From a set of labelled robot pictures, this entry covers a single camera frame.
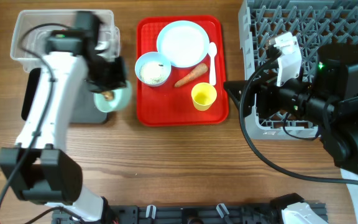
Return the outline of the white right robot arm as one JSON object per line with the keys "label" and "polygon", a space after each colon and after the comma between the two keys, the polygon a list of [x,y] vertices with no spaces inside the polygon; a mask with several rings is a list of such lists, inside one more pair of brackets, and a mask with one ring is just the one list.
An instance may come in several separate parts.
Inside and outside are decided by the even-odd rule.
{"label": "white right robot arm", "polygon": [[351,195],[358,222],[358,45],[326,44],[318,49],[312,83],[302,81],[303,71],[279,84],[279,75],[267,70],[280,66],[284,52],[270,47],[270,58],[248,80],[225,82],[240,122],[256,110],[268,117],[284,110],[318,127],[317,138],[341,170],[337,183]]}

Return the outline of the light blue bowl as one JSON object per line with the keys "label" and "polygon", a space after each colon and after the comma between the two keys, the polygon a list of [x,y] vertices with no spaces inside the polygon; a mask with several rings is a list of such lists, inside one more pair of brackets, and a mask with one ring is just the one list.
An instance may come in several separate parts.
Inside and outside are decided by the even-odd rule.
{"label": "light blue bowl", "polygon": [[170,61],[158,52],[147,52],[135,63],[137,78],[148,86],[163,85],[172,71]]}

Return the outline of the brown food scrap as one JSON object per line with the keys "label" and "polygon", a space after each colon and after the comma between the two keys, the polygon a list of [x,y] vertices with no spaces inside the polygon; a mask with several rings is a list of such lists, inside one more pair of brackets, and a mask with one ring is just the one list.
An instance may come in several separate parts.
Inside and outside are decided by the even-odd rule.
{"label": "brown food scrap", "polygon": [[104,91],[101,93],[106,101],[111,101],[114,99],[113,91]]}

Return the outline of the white rice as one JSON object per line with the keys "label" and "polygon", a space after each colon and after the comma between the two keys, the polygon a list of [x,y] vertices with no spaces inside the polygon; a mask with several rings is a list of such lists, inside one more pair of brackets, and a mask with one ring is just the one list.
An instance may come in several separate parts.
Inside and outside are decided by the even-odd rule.
{"label": "white rice", "polygon": [[144,83],[156,85],[163,82],[168,77],[168,70],[164,64],[157,61],[151,61],[141,66],[139,75]]}

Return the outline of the mint green bowl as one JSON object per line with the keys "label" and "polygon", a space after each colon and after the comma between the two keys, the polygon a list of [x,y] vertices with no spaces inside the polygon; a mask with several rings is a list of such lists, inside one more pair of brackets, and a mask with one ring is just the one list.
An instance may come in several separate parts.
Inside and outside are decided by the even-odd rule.
{"label": "mint green bowl", "polygon": [[93,94],[95,107],[99,111],[103,113],[110,113],[113,111],[123,110],[132,98],[132,85],[130,81],[126,81],[126,87],[112,90],[111,93],[111,100],[105,99],[102,94]]}

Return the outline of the yellow plastic cup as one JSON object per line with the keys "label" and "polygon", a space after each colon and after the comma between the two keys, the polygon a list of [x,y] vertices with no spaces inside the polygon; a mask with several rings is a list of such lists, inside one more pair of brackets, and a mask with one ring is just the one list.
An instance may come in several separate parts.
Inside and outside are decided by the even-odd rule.
{"label": "yellow plastic cup", "polygon": [[191,98],[194,107],[198,111],[206,111],[215,102],[217,91],[215,87],[209,83],[198,83],[191,90]]}

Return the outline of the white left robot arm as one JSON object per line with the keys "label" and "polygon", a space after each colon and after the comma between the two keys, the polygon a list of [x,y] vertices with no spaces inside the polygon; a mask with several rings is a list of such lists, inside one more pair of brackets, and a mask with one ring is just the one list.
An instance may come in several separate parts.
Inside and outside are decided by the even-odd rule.
{"label": "white left robot arm", "polygon": [[11,58],[29,74],[24,126],[0,150],[0,169],[21,201],[60,210],[80,223],[116,223],[108,201],[83,184],[67,153],[69,124],[91,112],[124,109],[132,98],[119,29],[105,9],[24,10],[16,22]]}

